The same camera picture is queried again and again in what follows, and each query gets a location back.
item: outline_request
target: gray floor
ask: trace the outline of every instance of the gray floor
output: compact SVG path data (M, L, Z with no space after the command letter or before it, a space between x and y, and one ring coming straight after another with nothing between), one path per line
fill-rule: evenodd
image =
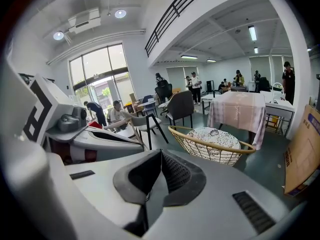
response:
M192 115L192 118L193 128L207 126L207 115L203 115L202 113L194 113ZM190 127L190 118L185 118L184 123L184 126ZM176 125L182 126L182 120L180 120L180 122ZM174 136L168 130L168 125L161 124L160 126L165 136L167 137L169 144L165 142L159 130L154 129L156 135L154 135L151 132L152 149L168 149L184 152L184 149L180 146L180 144L176 141ZM248 141L248 132L245 130L236 129L228 125L223 125L221 130L231 133L240 141ZM142 133L142 139L146 145L149 145L148 135L146 132ZM292 210L298 204L299 200L295 197L284 195L284 189L282 187L285 185L286 170L284 151L286 150L286 147L289 142L290 141L283 136L270 132L265 132L262 148L253 154L242 155L240 159L237 161L237 163L234 165L234 168L237 168L238 170L245 173L256 182L273 192L285 203L285 205L287 205L287 207L290 210ZM163 197L152 196L151 194L150 201L152 199L157 200L157 202L152 202L153 204L159 204L158 199L163 199ZM161 210L161 206L155 209L157 209L157 212L151 212L152 214L149 214L148 212L151 224L153 221L152 218L156 216L155 214L158 214L158 211Z

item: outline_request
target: recessed light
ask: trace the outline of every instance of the recessed light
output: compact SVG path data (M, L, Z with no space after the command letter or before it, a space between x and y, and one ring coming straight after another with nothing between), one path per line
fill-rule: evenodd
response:
M257 40L256 29L255 26L248 26L252 41Z
M188 55L182 55L181 58L183 58L183 59L194 59L194 60L198 59L198 57L196 57L196 56L188 56Z
M114 16L118 19L123 18L124 16L126 16L127 12L123 9L117 10L114 14Z
M61 31L57 31L56 33L54 33L53 35L53 39L54 40L61 40L62 38L64 38L65 34Z

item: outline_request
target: black mesh grille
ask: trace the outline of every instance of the black mesh grille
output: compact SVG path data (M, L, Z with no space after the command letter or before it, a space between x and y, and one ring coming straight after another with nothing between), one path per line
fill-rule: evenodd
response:
M232 196L258 234L261 234L275 224L272 218L266 214L247 192L235 193Z
M190 178L190 171L181 163L163 154L162 172L165 176L169 193L181 188Z

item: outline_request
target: wire basket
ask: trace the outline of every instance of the wire basket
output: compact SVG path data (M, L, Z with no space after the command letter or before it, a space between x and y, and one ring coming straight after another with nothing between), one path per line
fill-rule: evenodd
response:
M252 154L256 152L256 148L248 143L239 140L239 143L250 149L236 149L225 147L210 142L200 140L188 135L185 135L175 129L193 130L189 127L184 126L169 126L169 131L179 142L179 144L187 151L190 155L201 157L203 159L215 161L221 164L234 166L242 154Z

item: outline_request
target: ceiling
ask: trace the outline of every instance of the ceiling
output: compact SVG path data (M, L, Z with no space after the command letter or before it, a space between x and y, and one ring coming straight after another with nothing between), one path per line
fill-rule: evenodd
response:
M36 0L27 10L24 21L40 40L55 49L66 40L56 41L53 39L53 34L56 31L66 32L70 28L69 18L98 7L101 26L96 28L116 24L133 24L137 23L143 2L144 0ZM118 9L126 10L127 14L124 18L115 17ZM94 32L96 28L86 31ZM69 33L68 36L71 40L75 38L74 33Z
M255 27L257 41L251 39L250 25ZM258 54L254 52L255 47L258 47ZM158 63L219 61L270 53L292 54L285 28L269 0L246 0L200 22ZM197 56L198 59L185 59L181 55Z

